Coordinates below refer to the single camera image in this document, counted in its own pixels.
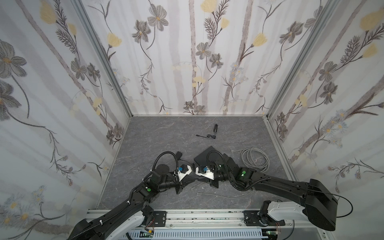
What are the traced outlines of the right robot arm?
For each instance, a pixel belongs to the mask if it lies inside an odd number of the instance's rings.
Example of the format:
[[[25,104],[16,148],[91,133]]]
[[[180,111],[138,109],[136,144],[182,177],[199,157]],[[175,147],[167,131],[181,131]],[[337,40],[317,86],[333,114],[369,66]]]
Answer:
[[[326,231],[335,231],[338,200],[320,181],[290,181],[240,168],[232,158],[217,150],[207,150],[203,160],[207,170],[214,174],[213,184],[229,181],[241,192],[267,192],[288,200],[285,204],[264,201],[254,217],[257,225],[266,227],[280,221],[301,220]]]

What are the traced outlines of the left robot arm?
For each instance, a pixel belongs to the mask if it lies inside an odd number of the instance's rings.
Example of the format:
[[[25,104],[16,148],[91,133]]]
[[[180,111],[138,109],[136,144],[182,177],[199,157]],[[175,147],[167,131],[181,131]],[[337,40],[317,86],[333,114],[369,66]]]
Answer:
[[[176,161],[176,170],[168,165],[159,165],[160,158],[171,155]],[[83,219],[75,225],[69,240],[117,240],[131,229],[147,225],[154,220],[154,210],[150,207],[160,193],[174,189],[180,194],[185,187],[182,183],[179,160],[181,152],[166,151],[155,160],[153,167],[142,182],[134,187],[129,197],[114,209],[88,222]]]

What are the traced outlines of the black ribbed network switch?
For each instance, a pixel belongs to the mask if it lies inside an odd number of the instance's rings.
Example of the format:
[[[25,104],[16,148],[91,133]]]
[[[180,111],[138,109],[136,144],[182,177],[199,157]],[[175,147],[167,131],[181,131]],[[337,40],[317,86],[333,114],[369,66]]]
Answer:
[[[197,176],[197,175],[186,175],[182,180],[181,183],[185,186],[194,183],[195,181],[201,182],[201,183],[209,183],[210,179],[203,177],[203,176]]]

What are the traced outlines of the black power adapter with cable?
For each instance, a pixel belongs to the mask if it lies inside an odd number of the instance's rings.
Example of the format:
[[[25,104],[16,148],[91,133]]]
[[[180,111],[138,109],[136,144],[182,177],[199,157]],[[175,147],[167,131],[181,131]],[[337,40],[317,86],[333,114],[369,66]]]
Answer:
[[[183,159],[182,159],[182,156],[183,156],[183,153],[181,153],[181,152],[177,152],[177,153],[176,153],[176,158],[177,158],[178,162],[187,163],[187,164],[190,165],[190,166],[193,166],[193,165],[194,165],[193,163],[191,163],[191,162],[189,162],[189,161],[183,160]]]

